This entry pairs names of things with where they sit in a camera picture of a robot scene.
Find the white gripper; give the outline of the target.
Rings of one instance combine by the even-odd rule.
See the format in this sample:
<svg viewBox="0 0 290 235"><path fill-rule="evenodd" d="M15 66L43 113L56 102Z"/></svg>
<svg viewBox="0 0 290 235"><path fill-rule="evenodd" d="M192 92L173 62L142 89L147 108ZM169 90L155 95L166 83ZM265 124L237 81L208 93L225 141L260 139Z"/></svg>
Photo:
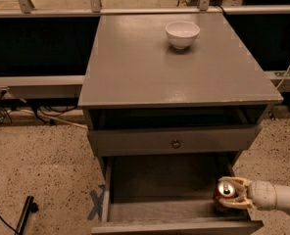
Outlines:
<svg viewBox="0 0 290 235"><path fill-rule="evenodd" d="M236 194L243 194L248 188L248 199L245 195L232 199L220 198L218 201L230 209L254 209L271 211L276 207L275 187L268 181L253 181L242 177L224 176L218 180L230 182L236 189Z"/></svg>

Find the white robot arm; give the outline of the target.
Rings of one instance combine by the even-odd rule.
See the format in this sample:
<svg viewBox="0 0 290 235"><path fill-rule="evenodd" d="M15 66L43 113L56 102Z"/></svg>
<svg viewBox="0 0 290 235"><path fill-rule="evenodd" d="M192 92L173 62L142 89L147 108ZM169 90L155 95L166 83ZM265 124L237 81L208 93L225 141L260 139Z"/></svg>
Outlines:
<svg viewBox="0 0 290 235"><path fill-rule="evenodd" d="M222 209L280 211L290 215L290 186L224 176L215 187L214 203Z"/></svg>

